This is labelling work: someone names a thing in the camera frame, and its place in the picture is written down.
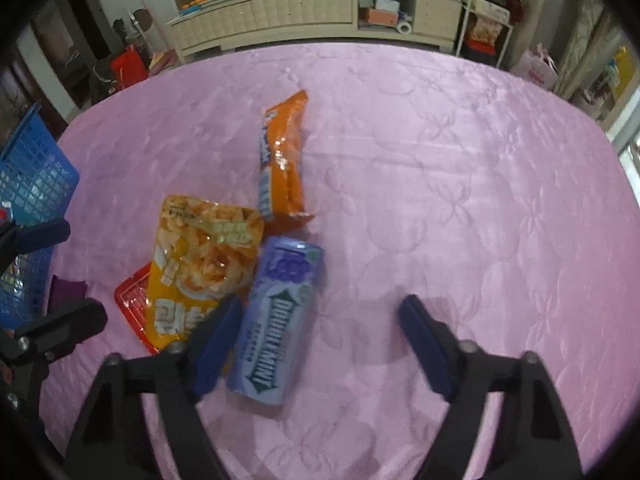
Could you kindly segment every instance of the orange snack bag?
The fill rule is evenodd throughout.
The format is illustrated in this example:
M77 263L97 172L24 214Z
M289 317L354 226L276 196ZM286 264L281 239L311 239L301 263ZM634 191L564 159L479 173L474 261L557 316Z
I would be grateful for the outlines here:
M305 212L300 178L300 125L307 101L302 90L269 108L262 120L258 209L270 234L299 228L313 218Z
M156 348L187 338L226 294L248 290L263 231L255 209L164 199L145 309L145 333Z

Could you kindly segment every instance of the cardboard box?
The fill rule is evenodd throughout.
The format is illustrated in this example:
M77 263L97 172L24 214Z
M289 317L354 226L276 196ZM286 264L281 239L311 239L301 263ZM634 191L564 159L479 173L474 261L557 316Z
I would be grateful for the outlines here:
M367 23L371 25L384 25L385 27L395 27L398 24L398 13L387 12L386 10L367 9Z

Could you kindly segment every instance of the shopping bag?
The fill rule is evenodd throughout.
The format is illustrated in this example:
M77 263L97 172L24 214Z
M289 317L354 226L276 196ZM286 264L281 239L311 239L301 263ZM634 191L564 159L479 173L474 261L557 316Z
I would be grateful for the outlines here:
M551 90L558 80L556 64L541 44L535 52L524 52L509 72L545 90Z

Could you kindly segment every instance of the white cabinet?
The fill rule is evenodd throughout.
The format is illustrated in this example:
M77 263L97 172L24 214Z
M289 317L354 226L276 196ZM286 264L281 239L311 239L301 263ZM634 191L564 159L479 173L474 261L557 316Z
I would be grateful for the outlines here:
M462 3L453 0L416 0L414 34L454 40Z
M187 50L249 32L273 29L285 32L286 28L300 25L351 24L352 3L352 0L247 0L206 9L171 28L178 47Z
M361 26L358 0L209 0L168 23L181 59L208 48L287 40L369 38L430 44L451 52L462 0L405 0L414 33Z

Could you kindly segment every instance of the pink bed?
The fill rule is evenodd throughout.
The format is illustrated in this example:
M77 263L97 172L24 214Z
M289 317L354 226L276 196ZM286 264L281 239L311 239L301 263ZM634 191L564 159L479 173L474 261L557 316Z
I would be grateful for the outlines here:
M412 292L459 338L538 352L556 380L584 466L635 405L640 210L602 131L506 73L398 46L273 46L204 60L114 95L60 145L81 174L69 241L52 270L86 280L109 322L52 366L41 415L62 451L102 359L145 355L113 301L150 259L168 193L254 206L263 111L299 89L308 238L328 279L308 358L283 412L223 384L199 410L239 479L411 479L446 403L399 332ZM176 477L153 399L148 425ZM469 478L497 415L486 412Z

